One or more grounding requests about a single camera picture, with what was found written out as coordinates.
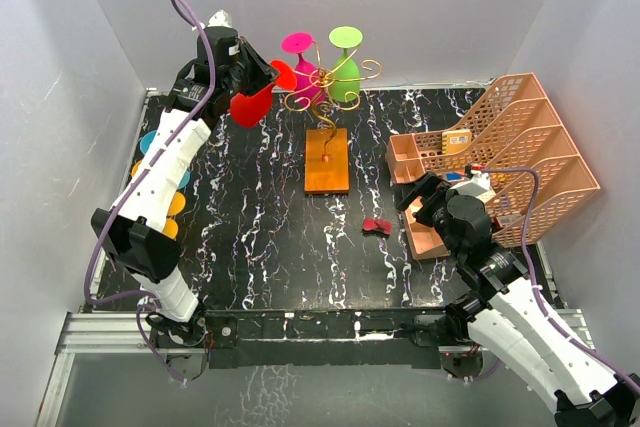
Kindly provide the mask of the red wine glass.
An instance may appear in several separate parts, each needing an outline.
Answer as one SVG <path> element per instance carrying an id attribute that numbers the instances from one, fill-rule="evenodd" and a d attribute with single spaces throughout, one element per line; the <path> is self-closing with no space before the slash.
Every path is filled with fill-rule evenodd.
<path id="1" fill-rule="evenodd" d="M 274 87 L 278 86 L 286 91 L 292 91 L 297 87 L 296 74 L 287 63 L 274 59 L 270 65 L 277 71 L 274 81 L 252 96 L 238 93 L 231 99 L 229 114 L 241 127 L 253 128 L 267 115 L 272 106 Z"/>

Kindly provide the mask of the pink wine glass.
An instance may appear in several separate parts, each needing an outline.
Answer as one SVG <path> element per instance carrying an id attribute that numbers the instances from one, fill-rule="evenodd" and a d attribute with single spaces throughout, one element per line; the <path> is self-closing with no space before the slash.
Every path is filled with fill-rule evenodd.
<path id="1" fill-rule="evenodd" d="M 313 44 L 314 38 L 308 32 L 289 34 L 281 42 L 281 49 L 285 53 L 296 54 L 298 58 L 297 65 L 294 68 L 297 80 L 295 92 L 296 99 L 299 100 L 301 104 L 304 103 L 304 99 L 311 102 L 313 98 L 321 92 L 319 87 L 312 85 L 310 79 L 310 75 L 317 70 L 317 67 L 303 56 Z"/>

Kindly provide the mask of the blue wine glass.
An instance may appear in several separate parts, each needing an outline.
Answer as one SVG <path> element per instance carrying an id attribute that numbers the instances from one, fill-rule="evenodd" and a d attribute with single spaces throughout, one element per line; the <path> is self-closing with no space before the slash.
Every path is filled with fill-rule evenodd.
<path id="1" fill-rule="evenodd" d="M 153 140 L 156 137 L 156 134 L 157 134 L 157 131 L 156 130 L 152 130 L 152 131 L 149 131 L 148 133 L 146 133 L 140 139 L 140 141 L 139 141 L 139 149 L 140 149 L 140 151 L 141 151 L 143 156 L 145 156 L 146 153 L 148 152 Z M 190 180 L 191 180 L 191 171 L 187 170 L 185 172 L 185 174 L 183 175 L 183 177 L 182 177 L 182 179 L 181 179 L 181 181 L 180 181 L 180 183 L 178 185 L 178 189 L 179 190 L 184 189 L 188 185 Z"/>

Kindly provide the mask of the yellow-base amber wine glass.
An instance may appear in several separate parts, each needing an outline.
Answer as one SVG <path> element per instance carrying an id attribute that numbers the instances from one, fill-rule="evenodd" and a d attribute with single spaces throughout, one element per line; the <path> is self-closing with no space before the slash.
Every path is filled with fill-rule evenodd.
<path id="1" fill-rule="evenodd" d="M 140 165 L 141 165 L 140 161 L 134 164 L 134 166 L 131 169 L 131 177 L 135 176 Z M 185 207 L 186 207 L 186 197 L 184 196 L 183 193 L 177 191 L 172 198 L 172 201 L 167 211 L 167 216 L 174 217 L 178 215 L 180 212 L 182 212 Z"/>

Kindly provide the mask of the yellow-base orange wine glass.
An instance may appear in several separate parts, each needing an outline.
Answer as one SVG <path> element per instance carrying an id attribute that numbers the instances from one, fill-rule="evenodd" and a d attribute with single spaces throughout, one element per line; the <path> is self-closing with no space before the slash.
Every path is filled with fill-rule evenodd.
<path id="1" fill-rule="evenodd" d="M 179 227 L 175 219 L 167 217 L 162 233 L 170 239 L 176 239 L 178 232 Z"/>

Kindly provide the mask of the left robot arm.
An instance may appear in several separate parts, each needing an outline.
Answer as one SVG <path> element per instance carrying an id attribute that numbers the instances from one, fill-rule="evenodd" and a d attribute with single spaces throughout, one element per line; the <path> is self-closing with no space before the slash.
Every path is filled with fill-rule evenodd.
<path id="1" fill-rule="evenodd" d="M 183 345 L 200 343 L 207 323 L 179 270 L 180 244 L 165 231 L 172 201 L 225 114 L 245 128 L 266 116 L 279 75 L 235 29 L 204 28 L 197 56 L 177 74 L 154 140 L 129 186 L 111 209 L 92 216 L 109 259 L 139 282 L 156 307 L 152 326 Z"/>

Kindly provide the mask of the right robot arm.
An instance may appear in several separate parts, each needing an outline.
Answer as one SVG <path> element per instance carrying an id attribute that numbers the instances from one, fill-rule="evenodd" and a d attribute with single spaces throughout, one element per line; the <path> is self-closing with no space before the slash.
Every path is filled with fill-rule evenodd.
<path id="1" fill-rule="evenodd" d="M 448 304 L 442 320 L 455 342 L 490 350 L 545 403 L 559 426 L 634 426 L 639 377 L 589 348 L 542 295 L 529 255 L 518 259 L 493 238 L 480 195 L 491 170 L 467 170 L 450 184 L 433 172 L 399 203 L 414 201 L 414 220 L 432 228 L 456 262 L 469 292 Z"/>

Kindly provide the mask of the green wine glass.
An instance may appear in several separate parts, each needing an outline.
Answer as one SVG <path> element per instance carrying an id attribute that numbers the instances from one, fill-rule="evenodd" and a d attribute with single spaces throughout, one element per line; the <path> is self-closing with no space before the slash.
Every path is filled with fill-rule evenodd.
<path id="1" fill-rule="evenodd" d="M 330 97 L 337 102 L 352 103 L 359 94 L 360 69 L 353 53 L 362 40 L 362 32 L 352 26 L 336 27 L 329 33 L 329 42 L 342 50 L 341 57 L 331 68 L 334 81 L 328 87 Z"/>

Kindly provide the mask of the pink file rack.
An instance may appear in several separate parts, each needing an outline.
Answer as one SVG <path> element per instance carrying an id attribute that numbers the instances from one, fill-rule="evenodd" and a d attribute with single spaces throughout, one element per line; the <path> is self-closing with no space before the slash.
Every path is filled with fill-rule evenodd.
<path id="1" fill-rule="evenodd" d="M 532 73 L 498 78 L 471 107 L 459 128 L 470 129 L 496 196 L 489 215 L 504 219 L 505 246 L 539 241 L 600 190 L 600 185 Z"/>

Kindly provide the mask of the pink desk organizer tray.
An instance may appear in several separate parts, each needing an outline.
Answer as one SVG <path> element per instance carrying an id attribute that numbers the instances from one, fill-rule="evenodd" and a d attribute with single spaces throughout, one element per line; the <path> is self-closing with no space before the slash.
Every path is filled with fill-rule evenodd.
<path id="1" fill-rule="evenodd" d="M 472 142 L 459 152 L 446 153 L 442 149 L 444 133 L 446 130 L 392 135 L 386 151 L 392 181 L 401 187 L 411 188 L 428 171 L 443 176 L 462 172 L 466 165 L 474 162 L 483 164 Z M 406 207 L 400 208 L 411 255 L 415 260 L 446 257 L 448 252 L 436 231 L 415 220 L 414 214 L 421 207 L 421 200 L 416 197 Z"/>

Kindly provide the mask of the red bow hair clip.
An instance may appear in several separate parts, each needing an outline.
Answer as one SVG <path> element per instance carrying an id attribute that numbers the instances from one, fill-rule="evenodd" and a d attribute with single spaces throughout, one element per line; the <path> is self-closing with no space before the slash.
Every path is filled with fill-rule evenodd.
<path id="1" fill-rule="evenodd" d="M 362 224 L 362 231 L 389 236 L 392 232 L 392 223 L 384 219 L 365 218 Z"/>

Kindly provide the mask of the orange card box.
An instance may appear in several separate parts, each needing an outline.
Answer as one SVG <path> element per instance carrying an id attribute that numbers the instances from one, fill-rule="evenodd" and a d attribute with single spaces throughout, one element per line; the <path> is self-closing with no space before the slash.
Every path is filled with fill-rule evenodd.
<path id="1" fill-rule="evenodd" d="M 464 151 L 471 143 L 473 134 L 470 129 L 446 130 L 441 135 L 441 152 L 443 155 L 457 154 Z"/>

